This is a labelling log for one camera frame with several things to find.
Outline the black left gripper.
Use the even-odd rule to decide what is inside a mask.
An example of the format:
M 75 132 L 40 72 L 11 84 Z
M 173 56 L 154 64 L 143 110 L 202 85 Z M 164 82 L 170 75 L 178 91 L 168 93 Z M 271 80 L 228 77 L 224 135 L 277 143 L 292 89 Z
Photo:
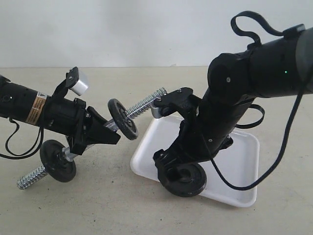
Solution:
M 78 81 L 78 71 L 78 67 L 71 68 L 48 97 L 39 118 L 39 126 L 67 136 L 70 152 L 81 155 L 89 145 L 117 144 L 121 136 L 105 127 L 108 121 L 92 106 L 86 109 L 85 101 L 65 98 Z

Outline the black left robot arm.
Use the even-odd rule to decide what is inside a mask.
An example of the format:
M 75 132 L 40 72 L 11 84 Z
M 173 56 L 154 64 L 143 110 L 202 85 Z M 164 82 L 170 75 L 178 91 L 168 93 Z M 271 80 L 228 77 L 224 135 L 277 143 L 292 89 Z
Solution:
M 1 76 L 0 115 L 66 136 L 71 153 L 78 155 L 89 145 L 117 144 L 120 135 L 105 126 L 107 120 L 93 107 L 78 98 L 65 98 L 69 90 L 82 95 L 88 87 L 77 67 L 66 73 L 51 96 Z

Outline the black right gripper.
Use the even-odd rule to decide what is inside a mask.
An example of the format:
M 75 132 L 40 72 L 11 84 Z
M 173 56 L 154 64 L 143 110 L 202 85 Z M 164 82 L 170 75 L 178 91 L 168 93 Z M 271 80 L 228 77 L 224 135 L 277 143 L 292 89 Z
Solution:
M 219 151 L 232 145 L 232 125 L 219 122 L 189 122 L 183 120 L 179 134 L 167 149 L 153 155 L 161 182 L 175 182 L 182 178 L 178 166 L 201 163 L 215 158 Z

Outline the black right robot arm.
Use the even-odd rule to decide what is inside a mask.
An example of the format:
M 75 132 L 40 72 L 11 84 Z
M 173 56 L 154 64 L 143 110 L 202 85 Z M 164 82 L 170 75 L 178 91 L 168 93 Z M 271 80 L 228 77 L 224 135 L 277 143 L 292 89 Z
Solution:
M 153 156 L 162 184 L 177 182 L 181 166 L 212 161 L 230 147 L 230 133 L 255 99 L 294 95 L 300 102 L 313 92 L 313 30 L 300 24 L 277 36 L 216 57 L 208 67 L 203 97 L 183 87 L 155 102 L 163 117 L 175 112 L 183 117 L 174 142 Z

